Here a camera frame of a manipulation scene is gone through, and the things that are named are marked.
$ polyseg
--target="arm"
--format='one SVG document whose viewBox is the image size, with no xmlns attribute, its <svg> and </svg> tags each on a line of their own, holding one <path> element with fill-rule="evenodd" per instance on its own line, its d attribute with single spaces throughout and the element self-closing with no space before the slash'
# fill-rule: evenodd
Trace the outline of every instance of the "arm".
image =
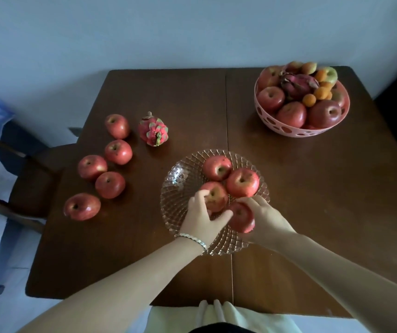
<svg viewBox="0 0 397 333">
<path fill-rule="evenodd" d="M 210 245 L 228 223 L 232 211 L 210 221 L 204 196 L 197 192 L 188 205 L 180 233 L 201 239 Z M 124 332 L 172 278 L 203 247 L 184 237 L 161 247 L 149 256 L 111 276 L 92 284 L 41 314 L 19 332 Z"/>
<path fill-rule="evenodd" d="M 262 197 L 242 198 L 256 226 L 244 240 L 274 250 L 305 271 L 372 332 L 397 332 L 397 284 L 297 234 Z"/>
</svg>

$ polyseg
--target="left hand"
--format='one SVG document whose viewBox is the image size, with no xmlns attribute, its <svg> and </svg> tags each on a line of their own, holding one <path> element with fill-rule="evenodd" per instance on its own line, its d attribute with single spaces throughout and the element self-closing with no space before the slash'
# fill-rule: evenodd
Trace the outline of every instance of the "left hand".
<svg viewBox="0 0 397 333">
<path fill-rule="evenodd" d="M 199 190 L 195 193 L 195 196 L 189 199 L 188 213 L 179 233 L 194 236 L 210 246 L 220 230 L 229 222 L 233 212 L 227 210 L 211 221 L 205 205 L 205 196 L 207 195 L 209 195 L 209 190 Z"/>
</svg>

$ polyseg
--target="wooden chair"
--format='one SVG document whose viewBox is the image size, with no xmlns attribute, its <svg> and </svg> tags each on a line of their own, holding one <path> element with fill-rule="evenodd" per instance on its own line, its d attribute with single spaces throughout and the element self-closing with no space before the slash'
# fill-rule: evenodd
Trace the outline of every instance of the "wooden chair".
<svg viewBox="0 0 397 333">
<path fill-rule="evenodd" d="M 0 214 L 42 233 L 53 195 L 64 168 L 73 160 L 75 144 L 52 147 L 34 156 L 0 147 L 23 157 L 26 162 L 13 185 L 9 202 L 0 200 Z"/>
</svg>

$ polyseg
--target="forearm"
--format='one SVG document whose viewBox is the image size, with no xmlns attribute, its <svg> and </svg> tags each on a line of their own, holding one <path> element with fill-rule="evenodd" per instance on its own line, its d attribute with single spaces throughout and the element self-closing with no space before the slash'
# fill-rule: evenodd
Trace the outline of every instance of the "forearm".
<svg viewBox="0 0 397 333">
<path fill-rule="evenodd" d="M 397 285 L 298 234 L 277 250 L 372 332 L 397 332 Z"/>
<path fill-rule="evenodd" d="M 172 278 L 201 252 L 199 244 L 177 238 L 67 298 L 20 332 L 124 332 Z"/>
</svg>

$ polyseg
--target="hand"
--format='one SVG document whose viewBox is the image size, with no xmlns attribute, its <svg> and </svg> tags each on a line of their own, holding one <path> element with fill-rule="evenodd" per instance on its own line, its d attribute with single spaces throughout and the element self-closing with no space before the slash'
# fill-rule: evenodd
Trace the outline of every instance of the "hand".
<svg viewBox="0 0 397 333">
<path fill-rule="evenodd" d="M 290 234 L 296 234 L 280 212 L 271 207 L 263 197 L 254 195 L 239 198 L 237 201 L 245 203 L 254 213 L 254 229 L 247 234 L 238 234 L 244 241 L 277 250 Z"/>
<path fill-rule="evenodd" d="M 207 195 L 209 195 L 209 190 L 199 190 L 195 196 L 189 199 L 188 213 L 184 218 L 179 233 L 194 236 L 207 246 L 210 246 L 220 230 L 228 223 L 233 212 L 227 210 L 211 221 L 205 205 L 205 196 Z"/>
</svg>

